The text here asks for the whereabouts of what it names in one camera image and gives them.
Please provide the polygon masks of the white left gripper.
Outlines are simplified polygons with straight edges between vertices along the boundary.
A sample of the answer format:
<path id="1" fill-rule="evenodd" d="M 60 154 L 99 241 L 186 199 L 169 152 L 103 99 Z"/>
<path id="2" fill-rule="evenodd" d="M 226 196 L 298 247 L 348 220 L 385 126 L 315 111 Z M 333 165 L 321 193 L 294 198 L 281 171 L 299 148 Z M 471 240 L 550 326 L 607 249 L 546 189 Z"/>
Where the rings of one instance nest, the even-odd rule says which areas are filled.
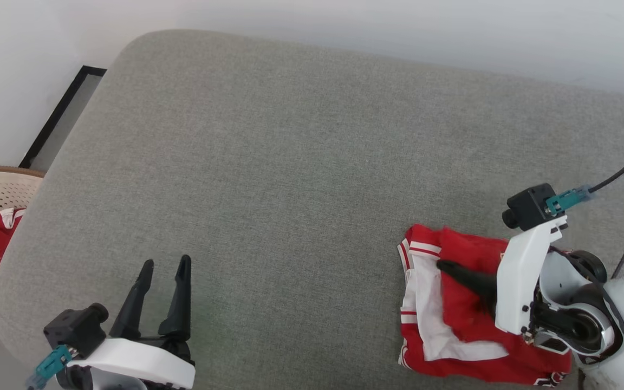
<path id="1" fill-rule="evenodd" d="M 179 342 L 191 337 L 191 257 L 183 255 L 175 273 L 175 290 L 158 334 Z M 146 382 L 191 389 L 196 370 L 188 361 L 140 339 L 144 299 L 153 280 L 154 261 L 144 262 L 105 339 L 87 358 L 72 360 L 68 368 L 90 368 L 94 389 L 147 389 Z"/>

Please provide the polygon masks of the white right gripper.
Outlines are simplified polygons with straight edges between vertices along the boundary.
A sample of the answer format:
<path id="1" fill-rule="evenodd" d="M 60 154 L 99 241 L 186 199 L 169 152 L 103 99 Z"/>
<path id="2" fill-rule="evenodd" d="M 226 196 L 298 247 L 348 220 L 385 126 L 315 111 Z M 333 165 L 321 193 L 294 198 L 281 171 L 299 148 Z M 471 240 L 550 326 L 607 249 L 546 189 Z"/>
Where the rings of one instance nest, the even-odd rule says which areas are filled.
<path id="1" fill-rule="evenodd" d="M 474 293 L 496 328 L 523 335 L 530 323 L 535 289 L 550 245 L 562 238 L 567 215 L 517 234 L 508 242 L 495 275 L 474 271 L 451 260 L 438 260 L 437 268 Z"/>

